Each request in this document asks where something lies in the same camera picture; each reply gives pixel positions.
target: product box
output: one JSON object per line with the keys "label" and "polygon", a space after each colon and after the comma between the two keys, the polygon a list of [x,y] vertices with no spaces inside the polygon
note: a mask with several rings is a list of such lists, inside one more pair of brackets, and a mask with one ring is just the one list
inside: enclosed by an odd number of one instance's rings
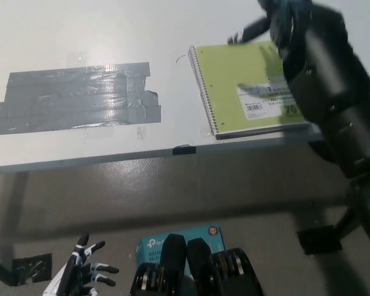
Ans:
{"label": "product box", "polygon": [[[166,232],[141,239],[136,247],[137,266],[144,262],[159,263],[163,242],[171,233],[184,236],[186,242],[201,237],[210,246],[211,253],[224,251],[221,229],[217,224],[182,231]],[[191,275],[187,260],[184,274],[186,276]]]}

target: floor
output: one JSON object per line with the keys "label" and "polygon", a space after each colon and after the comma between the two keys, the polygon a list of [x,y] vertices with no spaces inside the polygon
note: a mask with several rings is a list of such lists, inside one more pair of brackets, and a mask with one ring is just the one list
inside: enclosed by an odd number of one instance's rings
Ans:
{"label": "floor", "polygon": [[[94,261],[120,269],[128,295],[142,236],[216,222],[227,248],[243,248],[266,295],[370,295],[370,242],[362,229],[343,251],[309,257],[296,231],[332,224],[347,181],[307,145],[184,155],[0,175],[0,261],[53,253],[53,272],[80,234],[105,239]],[[6,287],[0,296],[41,295],[47,283]]]}

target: spiral notebook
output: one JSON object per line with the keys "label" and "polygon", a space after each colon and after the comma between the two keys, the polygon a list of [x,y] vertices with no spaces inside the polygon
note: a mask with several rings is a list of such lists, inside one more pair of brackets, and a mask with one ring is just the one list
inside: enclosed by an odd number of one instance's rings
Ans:
{"label": "spiral notebook", "polygon": [[309,125],[289,91],[271,41],[192,46],[189,58],[217,139]]}

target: notebook label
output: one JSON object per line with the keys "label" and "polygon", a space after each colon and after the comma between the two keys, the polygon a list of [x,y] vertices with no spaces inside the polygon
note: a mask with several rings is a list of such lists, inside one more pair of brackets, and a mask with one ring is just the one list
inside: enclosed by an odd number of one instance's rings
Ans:
{"label": "notebook label", "polygon": [[284,77],[266,84],[240,83],[237,94],[248,120],[302,116]]}

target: table top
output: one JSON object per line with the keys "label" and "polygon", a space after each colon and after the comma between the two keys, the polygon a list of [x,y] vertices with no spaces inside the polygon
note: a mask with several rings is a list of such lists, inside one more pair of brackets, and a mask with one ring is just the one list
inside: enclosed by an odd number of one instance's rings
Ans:
{"label": "table top", "polygon": [[[342,11],[370,74],[370,0],[320,2]],[[0,173],[317,138],[315,128],[224,141],[210,133],[187,50],[224,44],[262,14],[256,0],[0,1],[0,102],[10,72],[149,62],[146,89],[162,106],[160,123],[2,135]]]}

